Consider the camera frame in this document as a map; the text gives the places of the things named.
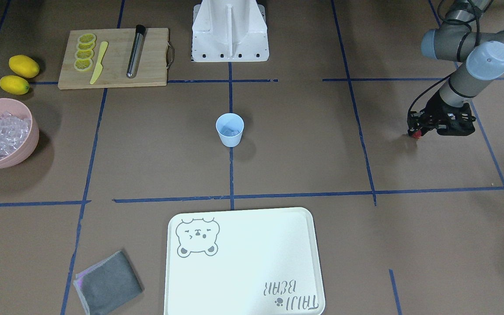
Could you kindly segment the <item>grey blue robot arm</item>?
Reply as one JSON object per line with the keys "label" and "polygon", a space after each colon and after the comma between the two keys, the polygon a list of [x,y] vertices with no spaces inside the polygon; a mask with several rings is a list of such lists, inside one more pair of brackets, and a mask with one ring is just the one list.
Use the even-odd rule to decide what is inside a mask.
{"label": "grey blue robot arm", "polygon": [[438,82],[440,88],[423,109],[408,109],[409,137],[434,130],[442,136],[475,132],[470,102],[504,74],[504,30],[481,31],[480,20],[491,4],[491,0],[455,0],[440,16],[440,27],[424,34],[420,45],[424,56],[457,62],[459,67]]}

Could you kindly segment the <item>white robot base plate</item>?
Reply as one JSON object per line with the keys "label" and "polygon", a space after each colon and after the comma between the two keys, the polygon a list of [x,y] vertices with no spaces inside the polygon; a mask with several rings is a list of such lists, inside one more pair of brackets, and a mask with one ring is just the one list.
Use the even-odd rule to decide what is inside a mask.
{"label": "white robot base plate", "polygon": [[191,60],[265,62],[266,10],[256,0],[203,0],[193,8]]}

